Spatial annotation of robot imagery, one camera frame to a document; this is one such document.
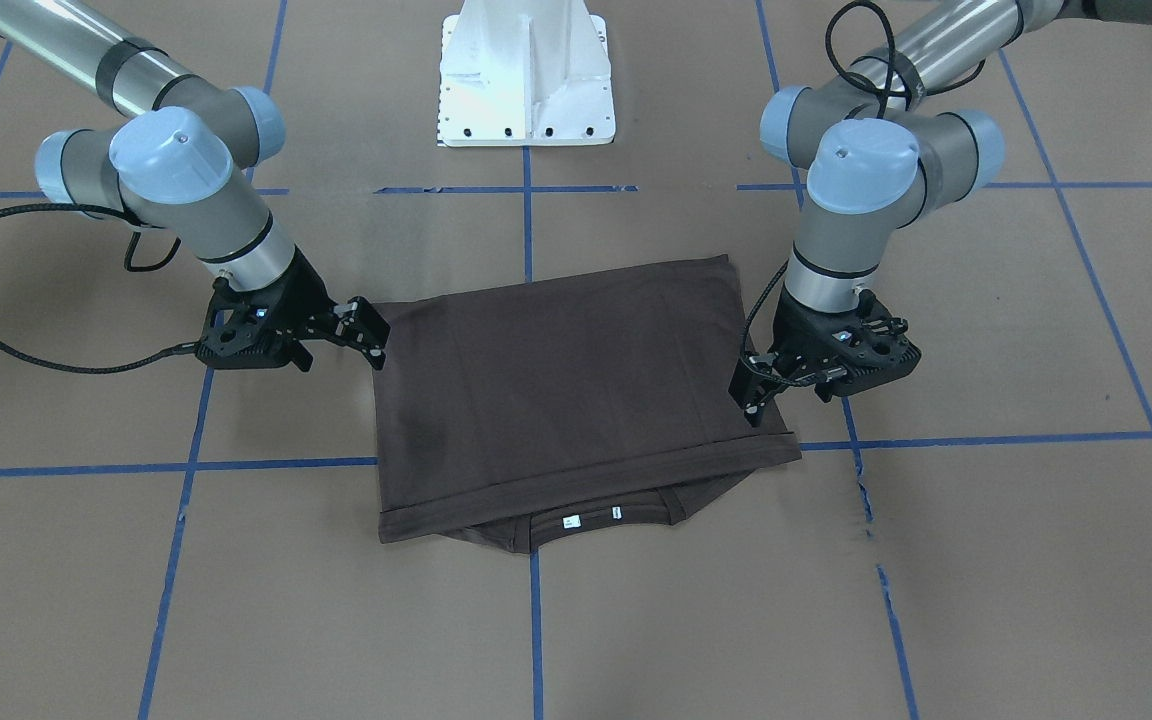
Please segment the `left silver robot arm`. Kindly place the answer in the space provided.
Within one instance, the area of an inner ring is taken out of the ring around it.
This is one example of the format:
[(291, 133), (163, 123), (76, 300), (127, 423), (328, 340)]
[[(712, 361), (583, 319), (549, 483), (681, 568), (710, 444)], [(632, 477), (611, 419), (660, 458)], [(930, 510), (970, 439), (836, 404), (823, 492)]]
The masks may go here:
[(742, 348), (732, 400), (759, 427), (772, 397), (810, 387), (823, 401), (914, 373), (908, 323), (877, 300), (890, 234), (996, 179), (1005, 132), (982, 111), (922, 118), (919, 106), (978, 76), (984, 61), (1056, 18), (1152, 26), (1152, 1), (941, 1), (823, 88), (786, 86), (761, 113), (770, 156), (806, 174), (799, 232), (768, 285), (778, 291), (767, 351)]

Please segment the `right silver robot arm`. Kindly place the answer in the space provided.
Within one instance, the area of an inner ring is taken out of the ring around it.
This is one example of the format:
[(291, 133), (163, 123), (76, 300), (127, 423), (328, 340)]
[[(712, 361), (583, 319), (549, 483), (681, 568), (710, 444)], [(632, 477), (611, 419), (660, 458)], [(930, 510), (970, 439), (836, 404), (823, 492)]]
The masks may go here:
[(109, 131), (69, 129), (41, 142), (45, 202), (1, 209), (109, 217), (170, 232), (212, 276), (200, 338), (156, 353), (211, 369), (297, 366), (306, 341), (387, 361), (389, 325), (364, 297), (329, 297), (247, 170), (285, 146), (285, 118), (260, 88), (218, 88), (156, 44), (81, 1), (0, 1), (0, 38), (23, 47), (124, 118)]

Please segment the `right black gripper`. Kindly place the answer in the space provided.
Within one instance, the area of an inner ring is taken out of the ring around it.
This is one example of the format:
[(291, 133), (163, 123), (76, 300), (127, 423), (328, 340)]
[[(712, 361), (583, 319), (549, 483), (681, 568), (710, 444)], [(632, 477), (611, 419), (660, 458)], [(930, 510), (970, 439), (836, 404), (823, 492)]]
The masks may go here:
[(262, 290), (237, 291), (221, 279), (212, 282), (195, 356), (215, 370), (293, 365), (308, 372), (314, 356), (303, 341), (319, 331), (323, 340), (364, 355), (371, 369), (387, 363), (387, 320), (364, 296), (335, 305), (323, 278), (297, 250), (283, 275)]

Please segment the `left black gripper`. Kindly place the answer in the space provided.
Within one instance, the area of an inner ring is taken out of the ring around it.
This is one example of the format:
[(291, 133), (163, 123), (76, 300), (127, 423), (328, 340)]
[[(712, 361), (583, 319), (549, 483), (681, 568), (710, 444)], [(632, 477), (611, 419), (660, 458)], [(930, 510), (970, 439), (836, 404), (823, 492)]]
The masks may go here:
[(905, 336), (905, 319), (890, 314), (873, 291), (856, 300), (846, 313), (820, 313), (782, 288), (771, 353), (742, 351), (732, 374), (732, 400), (750, 427), (760, 427), (765, 406), (787, 389), (786, 378), (812, 384), (829, 401), (914, 373), (922, 350)]

